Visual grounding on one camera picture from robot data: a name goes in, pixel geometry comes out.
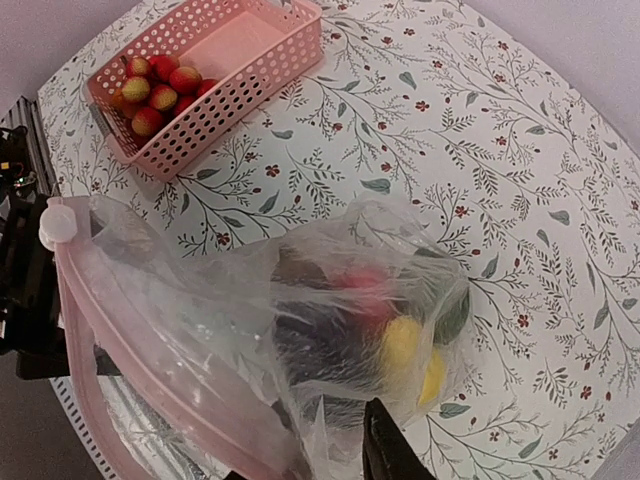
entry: pink plastic container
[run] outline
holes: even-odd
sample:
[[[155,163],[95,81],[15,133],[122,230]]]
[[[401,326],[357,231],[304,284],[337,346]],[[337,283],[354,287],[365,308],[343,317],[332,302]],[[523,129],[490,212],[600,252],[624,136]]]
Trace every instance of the pink plastic container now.
[[[52,223],[62,230],[73,223],[76,229],[71,241],[55,243],[61,313],[77,404],[104,458],[123,480],[153,478],[113,427],[96,376],[96,340],[141,398],[200,452],[251,480],[297,478],[290,468],[298,444],[275,411],[226,363],[203,351],[195,339],[182,336],[183,347],[193,352],[194,359],[207,356],[210,360],[210,376],[203,379],[147,322],[142,313],[147,308],[144,299],[132,302],[123,296],[112,270],[117,262],[109,261],[92,240],[90,202],[89,197],[52,198],[48,211],[51,206],[66,207]],[[108,208],[101,212],[107,224],[121,213]],[[178,322],[169,326],[178,327]],[[234,421],[228,412],[235,408],[247,412],[246,416]]]
[[[322,58],[320,7],[293,0],[188,0],[141,33],[87,83],[87,100],[116,158],[171,180],[220,135]],[[175,54],[218,85],[139,147],[109,101],[125,79],[121,57]]]

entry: yellow fruit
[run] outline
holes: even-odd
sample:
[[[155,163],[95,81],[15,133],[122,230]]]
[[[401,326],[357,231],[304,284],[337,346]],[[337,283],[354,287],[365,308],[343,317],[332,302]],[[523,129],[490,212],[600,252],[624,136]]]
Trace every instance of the yellow fruit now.
[[[420,346],[423,327],[409,316],[401,316],[389,323],[382,336],[380,367],[385,382],[391,387],[402,385],[407,380],[411,364]],[[419,406],[435,400],[447,376],[447,364],[434,347],[425,372],[418,400]]]
[[[409,316],[391,321],[384,331],[380,352],[383,374],[389,377],[404,372],[413,362],[422,327]]]
[[[447,364],[442,358],[442,355],[440,355],[440,352],[434,348],[431,351],[431,360],[427,367],[427,373],[424,376],[422,394],[420,395],[420,400],[418,400],[419,406],[422,407],[436,399],[446,376]]]
[[[122,85],[122,96],[129,103],[138,103],[149,96],[151,85],[144,77],[127,78]]]

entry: red fruit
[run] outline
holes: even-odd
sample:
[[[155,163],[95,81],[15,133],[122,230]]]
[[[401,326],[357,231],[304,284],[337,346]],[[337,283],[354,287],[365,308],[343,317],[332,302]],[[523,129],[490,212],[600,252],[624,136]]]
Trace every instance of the red fruit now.
[[[161,112],[171,110],[177,101],[178,94],[168,85],[158,85],[149,95],[149,106]]]
[[[151,107],[142,107],[131,121],[131,129],[141,137],[151,137],[164,126],[162,114]]]
[[[187,108],[189,108],[189,106],[195,101],[196,101],[196,97],[193,97],[191,95],[180,97],[176,102],[176,106],[173,107],[173,111],[172,111],[173,116],[177,117],[178,115],[180,115]]]
[[[202,83],[202,75],[193,67],[176,68],[169,75],[169,84],[182,95],[190,95],[198,90]]]
[[[209,90],[211,90],[213,87],[215,87],[217,84],[218,84],[218,81],[214,80],[213,78],[204,79],[200,84],[200,87],[198,87],[198,91],[196,92],[196,97],[201,97],[202,95],[207,93]]]
[[[146,77],[151,73],[151,64],[144,57],[133,57],[127,63],[127,77]]]
[[[354,289],[353,304],[355,316],[364,324],[373,327],[394,318],[396,311],[393,304],[387,300],[388,276],[377,268],[356,268],[345,273],[334,281],[343,289]]]
[[[173,71],[180,66],[180,59],[175,55],[154,55],[150,62],[153,73],[165,83],[169,81]]]

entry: red flower pattern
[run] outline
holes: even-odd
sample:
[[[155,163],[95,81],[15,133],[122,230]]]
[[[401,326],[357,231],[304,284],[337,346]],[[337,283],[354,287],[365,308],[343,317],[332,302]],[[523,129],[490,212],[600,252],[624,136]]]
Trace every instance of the red flower pattern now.
[[[426,103],[424,100],[420,100],[419,102],[416,102],[416,109],[420,110],[421,112],[426,112],[429,109],[430,105],[428,103]]]
[[[275,178],[280,174],[280,167],[278,167],[278,165],[267,165],[265,170],[267,171],[267,177]]]
[[[231,237],[228,233],[218,233],[216,234],[216,239],[218,240],[218,244],[223,247],[231,242]]]
[[[459,205],[456,207],[455,213],[458,218],[462,218],[465,215],[469,215],[469,209],[466,207],[463,207],[462,205]]]
[[[529,315],[518,315],[518,325],[520,325],[520,328],[527,328],[529,326]]]
[[[588,400],[593,392],[591,391],[591,387],[584,386],[582,392],[580,392],[580,398],[583,400]]]

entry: white cap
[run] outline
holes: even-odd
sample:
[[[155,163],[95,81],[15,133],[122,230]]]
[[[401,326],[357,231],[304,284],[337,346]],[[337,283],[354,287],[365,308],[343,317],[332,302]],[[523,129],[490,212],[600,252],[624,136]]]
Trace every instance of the white cap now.
[[[40,242],[53,252],[56,243],[67,243],[78,233],[75,212],[66,205],[49,205],[40,215]]]

